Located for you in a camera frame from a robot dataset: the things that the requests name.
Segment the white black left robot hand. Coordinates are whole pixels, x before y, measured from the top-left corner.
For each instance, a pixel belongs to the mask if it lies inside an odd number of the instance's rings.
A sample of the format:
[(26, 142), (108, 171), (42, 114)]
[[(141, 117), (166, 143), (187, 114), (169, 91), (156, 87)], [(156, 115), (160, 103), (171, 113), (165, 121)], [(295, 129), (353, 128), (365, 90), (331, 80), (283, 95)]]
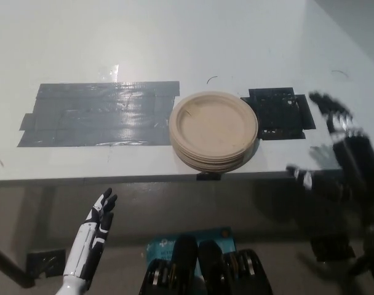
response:
[(116, 200), (117, 195), (108, 188), (91, 207), (74, 239), (64, 275), (92, 281), (112, 225)]

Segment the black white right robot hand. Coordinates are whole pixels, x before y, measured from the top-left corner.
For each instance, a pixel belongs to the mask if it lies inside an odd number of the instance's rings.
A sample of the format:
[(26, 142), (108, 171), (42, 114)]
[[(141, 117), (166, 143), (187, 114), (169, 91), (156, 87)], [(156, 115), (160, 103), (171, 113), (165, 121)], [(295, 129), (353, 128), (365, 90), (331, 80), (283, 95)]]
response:
[(331, 150), (342, 168), (343, 179), (326, 178), (296, 165), (288, 165), (287, 172), (307, 191), (335, 202), (374, 201), (374, 148), (369, 136), (351, 111), (337, 99), (319, 92), (309, 93), (309, 98), (326, 121), (332, 140)]

